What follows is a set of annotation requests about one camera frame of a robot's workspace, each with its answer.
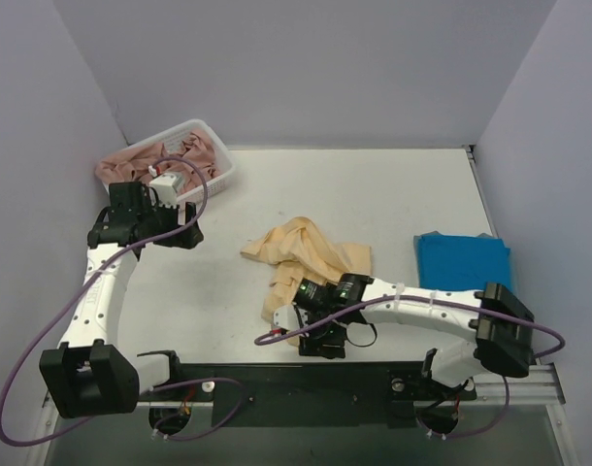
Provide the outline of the yellow t shirt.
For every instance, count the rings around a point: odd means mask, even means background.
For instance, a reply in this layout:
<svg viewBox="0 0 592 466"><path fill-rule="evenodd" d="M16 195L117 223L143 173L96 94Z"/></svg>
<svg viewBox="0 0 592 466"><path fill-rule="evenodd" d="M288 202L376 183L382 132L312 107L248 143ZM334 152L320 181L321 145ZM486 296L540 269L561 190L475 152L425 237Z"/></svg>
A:
<svg viewBox="0 0 592 466"><path fill-rule="evenodd" d="M292 303L302 280L336 284L347 273L371 275L373 272L370 246L334 243L304 216L294 217L247 243L240 255L275 268L261 310L261 318L271 329L275 328L275 311Z"/></svg>

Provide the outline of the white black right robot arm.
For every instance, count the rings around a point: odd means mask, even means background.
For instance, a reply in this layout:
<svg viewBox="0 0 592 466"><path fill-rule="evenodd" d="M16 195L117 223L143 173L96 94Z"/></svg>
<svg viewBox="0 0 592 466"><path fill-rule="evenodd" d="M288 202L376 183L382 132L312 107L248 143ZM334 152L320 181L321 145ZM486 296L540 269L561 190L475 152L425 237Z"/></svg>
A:
<svg viewBox="0 0 592 466"><path fill-rule="evenodd" d="M528 376L534 355L533 314L504 285L440 291L406 287L366 275L344 274L336 284L300 282L292 302L275 311L273 324L302 330L299 352L325 358L345 355L345 327L395 323L434 330L456 342L426 353L418 384L430 397L486 372Z"/></svg>

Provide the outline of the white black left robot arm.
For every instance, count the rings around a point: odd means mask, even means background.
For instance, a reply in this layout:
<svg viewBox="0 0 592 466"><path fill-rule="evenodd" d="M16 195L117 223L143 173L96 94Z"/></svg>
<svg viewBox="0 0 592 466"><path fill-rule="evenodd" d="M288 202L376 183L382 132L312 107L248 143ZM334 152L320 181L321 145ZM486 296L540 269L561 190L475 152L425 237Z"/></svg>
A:
<svg viewBox="0 0 592 466"><path fill-rule="evenodd" d="M191 250L203 240L195 205L178 201L182 185L175 173L149 184L110 185L110 204L87 234L87 290L57 349L40 357L40 372L62 417L127 414L147 391L164 400L184 391L173 351L128 359L116 347L125 293L145 244Z"/></svg>

